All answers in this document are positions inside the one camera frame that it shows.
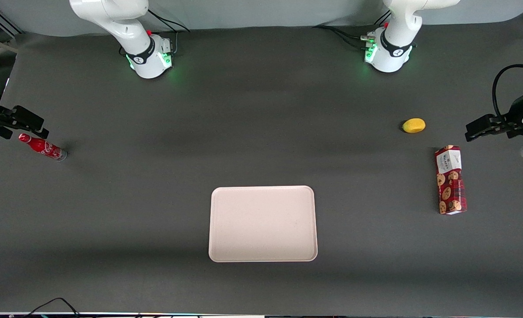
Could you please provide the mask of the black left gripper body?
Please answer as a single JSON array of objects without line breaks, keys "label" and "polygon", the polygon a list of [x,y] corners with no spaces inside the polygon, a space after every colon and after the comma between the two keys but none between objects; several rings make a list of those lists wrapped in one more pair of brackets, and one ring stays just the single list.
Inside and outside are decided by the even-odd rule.
[{"label": "black left gripper body", "polygon": [[508,138],[523,136],[523,95],[512,103],[504,118],[508,124],[513,125],[513,128],[506,133]]}]

